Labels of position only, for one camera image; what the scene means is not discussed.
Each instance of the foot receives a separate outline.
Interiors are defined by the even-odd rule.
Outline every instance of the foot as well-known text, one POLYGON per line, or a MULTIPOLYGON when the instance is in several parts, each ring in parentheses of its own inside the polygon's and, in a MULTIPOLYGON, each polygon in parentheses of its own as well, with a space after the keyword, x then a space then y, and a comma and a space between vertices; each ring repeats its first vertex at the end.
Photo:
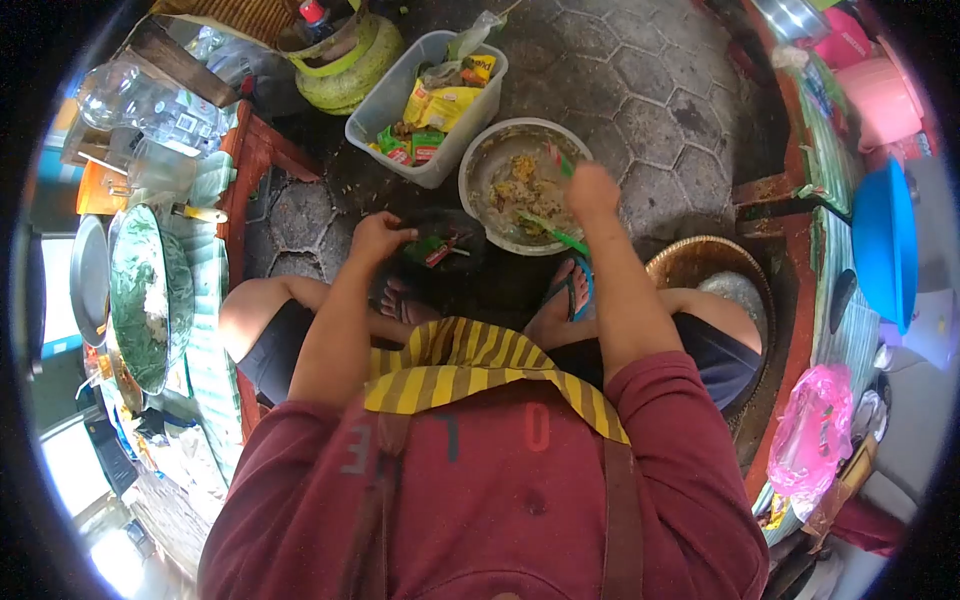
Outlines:
POLYGON ((427 306, 423 302, 409 300, 403 297, 403 294, 409 292, 410 288, 402 281, 391 277, 387 280, 387 287, 383 289, 383 296, 380 298, 380 313, 397 319, 404 324, 421 325, 430 321, 438 321, 441 318, 439 312, 427 306))
MULTIPOLYGON (((587 284, 587 274, 574 262, 568 258, 561 263, 557 274, 553 276, 550 287, 553 287, 573 272, 574 306, 573 312, 576 314, 581 308, 589 302, 589 285, 587 284)), ((564 324, 569 321, 570 295, 566 287, 560 288, 553 298, 548 300, 530 323, 523 329, 523 334, 533 340, 535 344, 540 344, 538 339, 544 337, 544 332, 548 332, 552 327, 558 324, 564 324)))

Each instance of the dark shorts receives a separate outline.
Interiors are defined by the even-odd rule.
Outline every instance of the dark shorts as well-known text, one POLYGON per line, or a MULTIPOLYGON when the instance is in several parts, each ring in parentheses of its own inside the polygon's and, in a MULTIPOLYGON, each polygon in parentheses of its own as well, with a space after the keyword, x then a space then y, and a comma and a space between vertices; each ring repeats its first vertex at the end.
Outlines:
MULTIPOLYGON (((287 399, 297 357, 313 312, 288 300, 276 312, 237 368, 270 400, 287 399)), ((684 349, 693 357, 700 377, 718 408, 723 409, 750 383, 760 366, 760 356, 734 338, 686 313, 677 313, 673 322, 684 349)), ((562 371, 603 389, 603 359, 596 339, 584 340, 547 352, 562 371)))

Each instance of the cloth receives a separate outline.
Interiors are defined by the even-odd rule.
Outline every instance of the cloth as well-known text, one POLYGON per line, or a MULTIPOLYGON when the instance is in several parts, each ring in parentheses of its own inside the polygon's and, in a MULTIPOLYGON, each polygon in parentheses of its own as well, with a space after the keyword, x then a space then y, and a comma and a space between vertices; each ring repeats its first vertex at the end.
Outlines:
MULTIPOLYGON (((759 598, 766 544, 730 434, 692 359, 636 361, 606 389, 633 443, 650 598, 759 598)), ((204 598, 335 597, 378 415, 289 399, 253 430, 207 539, 204 598)), ((545 381, 416 414, 388 557, 391 597, 596 598, 601 438, 545 381)))
POLYGON ((906 526, 855 495, 837 513, 830 532, 861 550, 890 558, 903 540, 906 526))
MULTIPOLYGON (((287 399, 300 347, 313 317, 313 312, 296 300, 286 301, 237 365, 270 400, 271 406, 287 399)), ((710 397, 717 408, 723 410, 753 379, 760 356, 693 315, 677 313, 673 321, 710 397)), ((568 344, 546 353, 561 371, 583 379, 598 390, 603 389, 603 358, 597 339, 568 344)))
MULTIPOLYGON (((723 410, 743 391, 760 367, 760 355, 698 317, 673 315, 684 350, 693 358, 700 378, 717 408, 723 410)), ((557 368, 603 387, 603 357, 596 338, 547 351, 557 368)))
POLYGON ((553 361, 522 333, 463 317, 420 325, 399 351, 371 348, 364 408, 413 415, 519 379, 549 381, 587 424, 628 444, 603 393, 553 361))
POLYGON ((296 300, 284 302, 247 355, 237 363, 237 369, 273 405, 287 399, 300 347, 313 318, 313 311, 296 300))

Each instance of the green patterned tray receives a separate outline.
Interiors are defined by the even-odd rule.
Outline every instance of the green patterned tray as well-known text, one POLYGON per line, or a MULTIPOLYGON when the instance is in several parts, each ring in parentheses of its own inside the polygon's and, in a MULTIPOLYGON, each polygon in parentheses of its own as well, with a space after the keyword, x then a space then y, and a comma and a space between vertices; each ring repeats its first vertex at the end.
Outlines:
POLYGON ((145 393, 159 394, 170 365, 183 356, 193 311, 193 277, 180 242, 160 230, 149 206, 133 206, 113 249, 110 313, 120 353, 145 393))

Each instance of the blue plastic basin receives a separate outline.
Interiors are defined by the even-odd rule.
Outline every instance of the blue plastic basin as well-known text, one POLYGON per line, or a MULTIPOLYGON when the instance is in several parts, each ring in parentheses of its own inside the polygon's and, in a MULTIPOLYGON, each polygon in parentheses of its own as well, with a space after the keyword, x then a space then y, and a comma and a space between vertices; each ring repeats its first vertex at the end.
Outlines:
POLYGON ((853 197, 853 263, 870 307, 906 333, 917 299, 917 229, 900 164, 863 178, 853 197))

